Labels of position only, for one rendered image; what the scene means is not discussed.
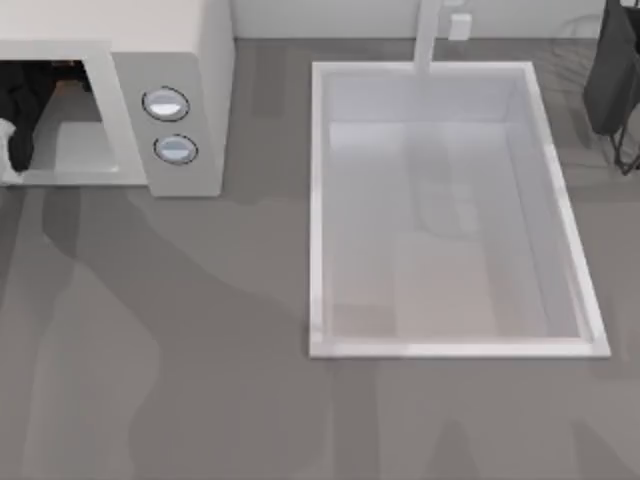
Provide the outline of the large round microwave knob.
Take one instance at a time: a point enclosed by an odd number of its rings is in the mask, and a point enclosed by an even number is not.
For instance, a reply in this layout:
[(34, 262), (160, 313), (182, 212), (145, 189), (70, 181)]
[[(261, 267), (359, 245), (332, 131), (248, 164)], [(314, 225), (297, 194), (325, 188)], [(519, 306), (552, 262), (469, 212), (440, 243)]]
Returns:
[(190, 111), (187, 97), (179, 90), (167, 86), (145, 92), (142, 107), (151, 118), (162, 122), (179, 121)]

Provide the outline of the pale microwave oven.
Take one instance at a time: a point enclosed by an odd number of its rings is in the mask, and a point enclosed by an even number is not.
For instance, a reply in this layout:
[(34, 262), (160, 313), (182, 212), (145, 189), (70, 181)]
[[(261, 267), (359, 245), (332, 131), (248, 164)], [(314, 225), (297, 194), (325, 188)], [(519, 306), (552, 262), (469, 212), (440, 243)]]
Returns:
[[(55, 90), (34, 132), (30, 168), (8, 161), (14, 127), (0, 120), (0, 188), (145, 186), (157, 197), (222, 189), (235, 61), (230, 0), (0, 0), (0, 61), (45, 61)], [(142, 96), (183, 93), (188, 115), (151, 118)], [(184, 135), (186, 165), (154, 141)]]

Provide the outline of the tall white tap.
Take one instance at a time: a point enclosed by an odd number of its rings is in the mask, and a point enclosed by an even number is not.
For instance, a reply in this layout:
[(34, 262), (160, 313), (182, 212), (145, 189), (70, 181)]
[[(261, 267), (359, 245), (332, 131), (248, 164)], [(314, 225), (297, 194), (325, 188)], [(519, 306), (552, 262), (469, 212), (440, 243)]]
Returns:
[(429, 74), (443, 0), (419, 0), (413, 66), (419, 76)]

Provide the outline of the small round microwave knob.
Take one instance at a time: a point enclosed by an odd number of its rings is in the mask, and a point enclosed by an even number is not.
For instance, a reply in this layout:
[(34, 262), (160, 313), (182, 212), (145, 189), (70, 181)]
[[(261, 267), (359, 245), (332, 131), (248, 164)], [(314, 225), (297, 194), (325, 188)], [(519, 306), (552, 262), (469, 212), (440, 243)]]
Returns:
[(193, 162), (199, 153), (197, 144), (184, 135), (170, 135), (156, 139), (154, 154), (165, 163), (186, 165)]

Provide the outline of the white sink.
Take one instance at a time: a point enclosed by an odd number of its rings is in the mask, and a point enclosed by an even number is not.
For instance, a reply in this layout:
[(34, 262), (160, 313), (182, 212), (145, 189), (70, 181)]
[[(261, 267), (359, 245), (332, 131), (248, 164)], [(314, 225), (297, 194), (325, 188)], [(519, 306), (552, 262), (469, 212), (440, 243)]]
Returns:
[(607, 358), (529, 62), (311, 70), (313, 358)]

